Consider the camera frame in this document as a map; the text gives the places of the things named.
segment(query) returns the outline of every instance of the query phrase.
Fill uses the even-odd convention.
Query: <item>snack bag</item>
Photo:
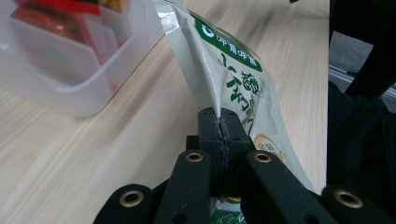
[[[238,198],[217,200],[210,224],[247,224],[240,204],[241,200]]]
[[[255,147],[277,155],[313,190],[288,138],[271,76],[259,57],[184,7],[162,0],[154,0],[154,5],[199,108],[213,107],[217,117],[222,107],[235,112]],[[225,214],[219,211],[224,203],[218,201],[214,214]],[[233,221],[240,218],[234,209],[230,214],[226,216]],[[212,223],[228,223],[224,220],[213,216]]]

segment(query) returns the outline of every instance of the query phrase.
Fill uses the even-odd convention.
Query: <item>food container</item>
[[[123,13],[101,8],[99,19],[83,14],[95,48],[11,18],[17,7],[0,2],[0,88],[72,117],[102,110],[163,36],[147,0]]]

